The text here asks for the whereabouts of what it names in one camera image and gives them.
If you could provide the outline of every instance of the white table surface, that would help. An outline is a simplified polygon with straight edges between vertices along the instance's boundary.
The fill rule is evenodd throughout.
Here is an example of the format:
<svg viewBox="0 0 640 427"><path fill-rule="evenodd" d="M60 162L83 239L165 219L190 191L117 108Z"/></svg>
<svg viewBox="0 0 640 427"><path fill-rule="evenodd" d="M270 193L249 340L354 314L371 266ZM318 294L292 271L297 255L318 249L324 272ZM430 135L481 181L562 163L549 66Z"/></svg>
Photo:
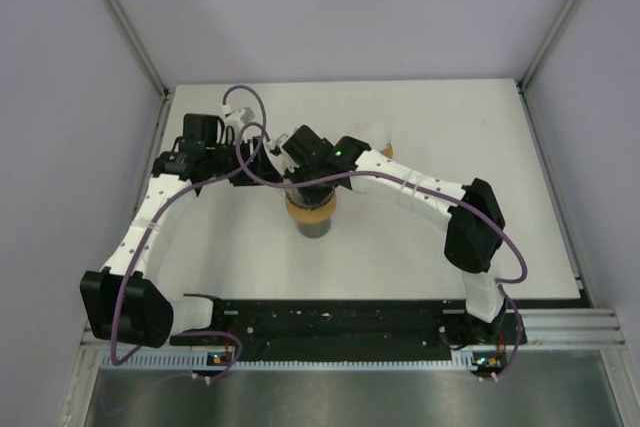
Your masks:
<svg viewBox="0 0 640 427"><path fill-rule="evenodd" d="M272 136L303 123L335 142L349 125L383 121L394 160L460 183L488 181L529 278L508 286L518 298L576 298L579 293L522 105L512 80L436 80L253 84ZM182 131L184 114L219 114L228 85L180 85L162 150ZM234 107L253 106L235 92ZM461 299L459 271L443 254L445 234L394 203L338 191L330 232L298 233L283 192L209 186L185 214L165 259L159 287L245 299ZM493 269L516 277L503 245Z"/></svg>

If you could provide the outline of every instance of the lavender wall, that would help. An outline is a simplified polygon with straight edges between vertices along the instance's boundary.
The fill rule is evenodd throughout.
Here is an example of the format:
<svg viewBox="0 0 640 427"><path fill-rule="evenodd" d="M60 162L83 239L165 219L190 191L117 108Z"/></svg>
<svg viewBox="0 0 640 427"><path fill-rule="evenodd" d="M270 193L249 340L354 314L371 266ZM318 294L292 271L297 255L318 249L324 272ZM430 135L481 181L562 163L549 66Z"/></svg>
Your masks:
<svg viewBox="0 0 640 427"><path fill-rule="evenodd" d="M101 0L0 0L0 418L58 419L159 101Z"/></svg>
<svg viewBox="0 0 640 427"><path fill-rule="evenodd" d="M519 77L563 0L121 0L170 83Z"/></svg>
<svg viewBox="0 0 640 427"><path fill-rule="evenodd" d="M601 305L640 368L640 0L584 0L531 92Z"/></svg>

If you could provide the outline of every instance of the black joint housing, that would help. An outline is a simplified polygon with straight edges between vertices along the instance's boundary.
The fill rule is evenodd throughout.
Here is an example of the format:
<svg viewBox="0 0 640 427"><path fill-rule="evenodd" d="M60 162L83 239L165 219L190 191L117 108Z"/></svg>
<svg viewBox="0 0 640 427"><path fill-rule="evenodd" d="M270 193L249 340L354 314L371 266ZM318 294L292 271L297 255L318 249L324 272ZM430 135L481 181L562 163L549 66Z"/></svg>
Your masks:
<svg viewBox="0 0 640 427"><path fill-rule="evenodd" d="M293 172L287 172L285 177L294 183L319 179L335 172L326 164L326 159L333 149L333 144L327 139L320 138L309 126L302 125L282 145L291 160L298 167ZM319 184L317 186L298 189L304 205L320 205L331 195L333 185Z"/></svg>
<svg viewBox="0 0 640 427"><path fill-rule="evenodd" d="M197 157L183 152L162 152L153 161L151 175L158 177L161 174L177 175L180 180L190 180L194 176Z"/></svg>
<svg viewBox="0 0 640 427"><path fill-rule="evenodd" d="M224 121L217 115L185 114L182 118L182 138L185 143L200 142L203 147L213 147L218 143L223 128Z"/></svg>
<svg viewBox="0 0 640 427"><path fill-rule="evenodd" d="M465 188L462 200L480 210L504 229L505 220L491 186L474 179ZM491 258L502 244L500 236L482 219L463 207L450 207L451 220L447 227L444 255L453 265L465 272L487 272Z"/></svg>
<svg viewBox="0 0 640 427"><path fill-rule="evenodd" d="M107 270L85 272L80 293L89 317L91 332L97 339L108 340L113 326L113 312L121 275ZM150 280L133 275L125 288L118 341L145 347L161 347L173 325L173 308Z"/></svg>
<svg viewBox="0 0 640 427"><path fill-rule="evenodd" d="M353 137L344 136L335 145L327 163L335 169L336 173L339 172L353 172L358 168L356 160L362 155L363 152L371 150L371 146L366 142ZM345 177L341 181L341 185L347 189L351 189L351 182L349 177Z"/></svg>
<svg viewBox="0 0 640 427"><path fill-rule="evenodd" d="M248 159L255 150L258 150L258 153L249 164L249 170L263 180L282 182L282 176L271 163L271 159L269 159L267 155L267 150L264 148L264 145L260 144L258 137L253 137L240 144L240 155L245 160ZM236 146L218 145L215 149L207 151L207 159L202 166L201 177L203 177L203 179L218 177L237 170L240 167L240 162L236 155ZM235 187L260 185L244 171L231 177L229 182Z"/></svg>
<svg viewBox="0 0 640 427"><path fill-rule="evenodd" d="M473 342L470 343L495 344L498 341L498 335L500 334L502 320L504 319L506 311L506 303L503 303L500 312L495 316L491 323L484 322L465 312L465 319L469 329L469 334L473 339Z"/></svg>

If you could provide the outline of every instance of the purple cable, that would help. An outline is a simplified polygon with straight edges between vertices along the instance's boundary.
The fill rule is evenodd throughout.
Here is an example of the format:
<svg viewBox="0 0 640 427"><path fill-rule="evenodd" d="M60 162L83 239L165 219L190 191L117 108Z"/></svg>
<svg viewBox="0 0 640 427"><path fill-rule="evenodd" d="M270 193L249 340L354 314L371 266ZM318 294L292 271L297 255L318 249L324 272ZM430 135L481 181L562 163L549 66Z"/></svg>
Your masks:
<svg viewBox="0 0 640 427"><path fill-rule="evenodd" d="M509 297L509 295L507 295L507 293L504 290L504 286L502 284L498 284L498 289L500 290L500 293L504 296L505 300L507 301L507 304L509 304L509 306L513 309L513 315L516 316L517 331L516 331L516 340L513 343L513 351L511 352L511 356L509 357L509 360L507 360L507 365L504 366L504 368L500 371L499 374L496 374L496 377L495 377L496 382L502 379L502 377L504 377L504 375L509 371L509 369L511 369L513 362L516 360L518 349L522 344L522 336L524 333L524 323L522 322L522 314L520 313L520 310L518 310L518 306L516 305L515 301L511 297Z"/></svg>
<svg viewBox="0 0 640 427"><path fill-rule="evenodd" d="M251 87L249 87L249 86L246 86L246 85L234 85L229 90L227 90L227 92L225 92L224 97L222 98L222 102L226 103L227 98L229 97L229 94L231 92L233 92L234 90L238 90L238 89L246 90L247 92L253 94L253 96L256 98L256 101L258 102L258 105L260 106L260 112L262 113L262 124L252 123L252 125L254 125L254 126L257 125L257 126L260 127L261 133L260 133L260 140L259 140L258 145L262 145L263 142L264 142L264 139L266 138L266 135L267 135L266 134L267 133L267 111L266 111L266 109L264 107L264 103L262 102L262 98L258 95L258 93L255 90L253 90ZM243 134L243 131L241 131L238 134L237 138L236 138L236 145L238 146L238 148L240 148L239 146L240 146L240 143L242 141L242 134ZM206 185L215 184L216 182L220 182L222 180L230 179L231 177L233 177L233 176L239 174L240 172L242 172L244 169L247 169L247 166L253 161L255 156L258 155L259 151L260 151L260 149L255 149L251 153L249 158L247 159L246 163L244 163L244 161L241 161L240 167L235 169L233 172L230 172L230 173L228 173L226 175L223 175L221 177L216 177L214 179L209 179L209 180L205 180L203 182L198 182L196 184L189 185L189 186L185 187L184 189L178 191L175 195L169 197L167 199L167 201L162 205L162 207L160 207L158 209L158 211L155 213L155 215L151 219L149 227L147 227L147 229L144 231L144 234L142 234L142 238L140 239L140 243L138 244L138 247L136 247L136 250L133 253L133 256L131 257L131 261L129 262L129 266L127 267L127 270L125 271L124 276L122 277L122 282L120 283L120 289L118 290L118 296L116 297L116 305L115 305L115 308L113 310L113 324L111 326L111 338L110 338L111 363L113 365L118 366L118 365L124 364L127 360L129 360L131 358L131 356L133 354L135 354L138 350L140 350L140 347L141 347L140 345L137 346L137 347L134 347L124 357L122 357L121 359L118 358L118 330L120 328L120 315L122 313L122 304L124 303L124 292L125 292L125 289L127 287L127 283L129 282L129 279L131 278L131 275L133 274L135 266L138 263L138 259L140 258L140 255L142 255L142 251L144 249L144 246L147 243L147 240L149 240L149 236L153 232L153 227L152 226L156 225L158 223L158 221L160 220L160 217L162 217L162 215L167 211L167 209L176 200L178 200L180 197L182 197L187 192L191 192L192 190L200 189L200 188L202 188L202 187L204 187Z"/></svg>
<svg viewBox="0 0 640 427"><path fill-rule="evenodd" d="M238 359L242 355L242 349L243 349L242 342L240 341L240 339L238 337L236 337L235 335L233 335L233 334L231 334L229 332L222 332L222 331L216 331L216 330L183 332L181 334L178 334L179 337L194 337L194 336L201 336L201 335L211 335L211 336L216 336L216 337L225 337L227 339L233 340L236 343L236 346L237 346L237 349L236 349L236 351L235 351L235 353L233 355L233 359L231 360L231 362L229 362L227 364L227 366L223 370L219 371L216 375L214 375L213 377L209 377L211 379L211 382L216 382L216 381L222 379L223 377L226 377L229 374L229 372L231 371L231 368L236 364L236 362L238 361ZM100 407L104 411L105 415L107 415L109 417L112 417L114 415L121 414L122 412L124 412L125 410L130 408L132 405L137 404L138 402L140 402L143 397L145 397L149 392L151 392L153 389L158 387L160 384L163 384L164 382L166 382L168 380L186 378L186 377L191 377L191 376L192 376L192 374L191 373L187 373L187 372L178 372L178 373L175 373L175 374L165 375L164 377L161 377L161 378L155 380L154 382L151 382L150 384L144 386L142 389L138 390L138 392L136 392L136 394L133 396L133 398L131 400L128 400L127 402L125 402L124 404L116 407L115 409L107 408L106 399L105 399L105 392L104 392L104 382L101 383L98 386L98 390L96 392L96 395L98 395L98 399L100 400Z"/></svg>

